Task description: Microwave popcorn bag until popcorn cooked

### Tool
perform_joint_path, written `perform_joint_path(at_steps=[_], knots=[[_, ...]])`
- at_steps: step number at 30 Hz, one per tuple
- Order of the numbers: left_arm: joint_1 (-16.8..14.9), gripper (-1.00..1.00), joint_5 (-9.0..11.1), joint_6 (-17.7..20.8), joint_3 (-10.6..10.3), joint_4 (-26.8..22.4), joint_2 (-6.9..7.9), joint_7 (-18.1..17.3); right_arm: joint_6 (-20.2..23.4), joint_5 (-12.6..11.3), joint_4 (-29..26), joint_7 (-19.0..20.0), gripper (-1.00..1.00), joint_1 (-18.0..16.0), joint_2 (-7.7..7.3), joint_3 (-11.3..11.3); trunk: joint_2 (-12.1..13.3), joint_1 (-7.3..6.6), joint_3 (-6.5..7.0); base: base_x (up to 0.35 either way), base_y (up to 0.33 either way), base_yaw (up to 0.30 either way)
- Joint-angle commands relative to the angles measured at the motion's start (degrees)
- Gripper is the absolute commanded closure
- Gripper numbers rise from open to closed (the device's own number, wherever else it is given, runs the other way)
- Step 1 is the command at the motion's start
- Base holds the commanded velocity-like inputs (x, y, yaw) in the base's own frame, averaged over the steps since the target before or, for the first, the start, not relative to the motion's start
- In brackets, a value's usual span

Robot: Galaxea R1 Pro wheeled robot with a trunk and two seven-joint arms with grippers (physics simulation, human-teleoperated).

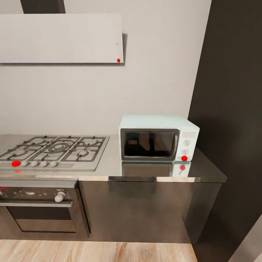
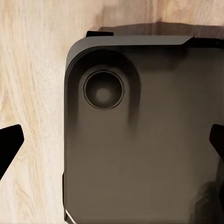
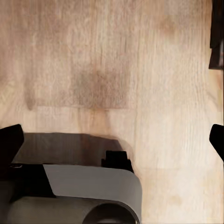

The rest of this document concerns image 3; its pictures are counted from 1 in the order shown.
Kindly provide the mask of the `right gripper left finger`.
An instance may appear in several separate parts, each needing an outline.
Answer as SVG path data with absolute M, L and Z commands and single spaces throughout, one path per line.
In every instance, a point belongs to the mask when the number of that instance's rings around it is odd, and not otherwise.
M 0 180 L 24 143 L 21 125 L 0 129 Z

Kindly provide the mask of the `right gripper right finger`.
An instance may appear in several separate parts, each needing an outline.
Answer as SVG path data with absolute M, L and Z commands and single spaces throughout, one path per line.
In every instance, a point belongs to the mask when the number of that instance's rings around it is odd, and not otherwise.
M 214 124 L 209 140 L 224 162 L 224 126 Z

